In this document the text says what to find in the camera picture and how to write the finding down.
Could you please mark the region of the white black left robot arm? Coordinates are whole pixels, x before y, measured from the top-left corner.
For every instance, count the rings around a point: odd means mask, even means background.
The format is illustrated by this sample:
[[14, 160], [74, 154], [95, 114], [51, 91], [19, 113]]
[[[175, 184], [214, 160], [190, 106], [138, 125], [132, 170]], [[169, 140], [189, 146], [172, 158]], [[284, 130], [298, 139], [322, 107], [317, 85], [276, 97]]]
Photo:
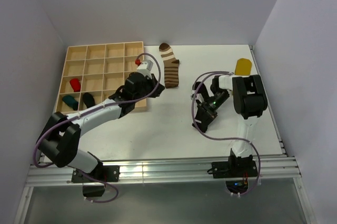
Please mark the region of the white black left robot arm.
[[79, 149], [81, 137], [101, 124], [124, 117], [134, 110], [137, 102], [156, 98], [164, 89], [154, 74], [144, 76], [133, 72], [124, 85], [102, 103], [77, 114], [52, 114], [34, 150], [41, 151], [59, 168], [68, 166], [77, 173], [82, 172], [89, 181], [103, 179], [106, 174], [102, 161]]

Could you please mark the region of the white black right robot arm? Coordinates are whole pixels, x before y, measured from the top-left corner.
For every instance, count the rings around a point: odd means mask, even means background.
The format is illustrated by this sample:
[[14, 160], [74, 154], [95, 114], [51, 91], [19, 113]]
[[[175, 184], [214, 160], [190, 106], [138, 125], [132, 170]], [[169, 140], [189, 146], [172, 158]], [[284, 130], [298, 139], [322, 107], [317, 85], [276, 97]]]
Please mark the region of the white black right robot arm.
[[192, 85], [192, 126], [206, 136], [208, 126], [216, 119], [218, 108], [229, 98], [233, 98], [234, 110], [238, 115], [237, 133], [233, 138], [212, 138], [211, 140], [232, 140], [228, 171], [238, 177], [246, 169], [255, 165], [252, 144], [259, 118], [267, 108], [267, 97], [259, 75], [234, 75], [228, 72], [205, 73], [205, 79], [213, 76], [212, 96], [208, 94], [204, 82]]

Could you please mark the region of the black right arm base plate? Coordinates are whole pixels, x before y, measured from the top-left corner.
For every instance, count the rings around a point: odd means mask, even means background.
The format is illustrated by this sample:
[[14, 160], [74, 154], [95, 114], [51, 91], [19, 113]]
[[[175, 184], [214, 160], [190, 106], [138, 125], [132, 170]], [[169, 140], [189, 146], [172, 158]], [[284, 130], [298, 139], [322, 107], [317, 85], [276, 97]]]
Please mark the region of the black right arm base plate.
[[258, 170], [254, 161], [235, 163], [234, 161], [212, 162], [207, 173], [214, 179], [257, 177]]

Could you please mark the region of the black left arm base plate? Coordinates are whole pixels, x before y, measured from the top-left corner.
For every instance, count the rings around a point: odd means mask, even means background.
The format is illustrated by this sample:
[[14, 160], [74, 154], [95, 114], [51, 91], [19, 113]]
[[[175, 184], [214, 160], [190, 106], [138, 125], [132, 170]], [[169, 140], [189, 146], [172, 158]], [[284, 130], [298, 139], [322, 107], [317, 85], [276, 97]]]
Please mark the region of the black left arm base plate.
[[80, 170], [73, 172], [72, 183], [89, 183], [96, 180], [103, 182], [118, 182], [120, 176], [119, 165], [104, 165], [100, 168], [93, 170], [91, 173], [85, 173]]

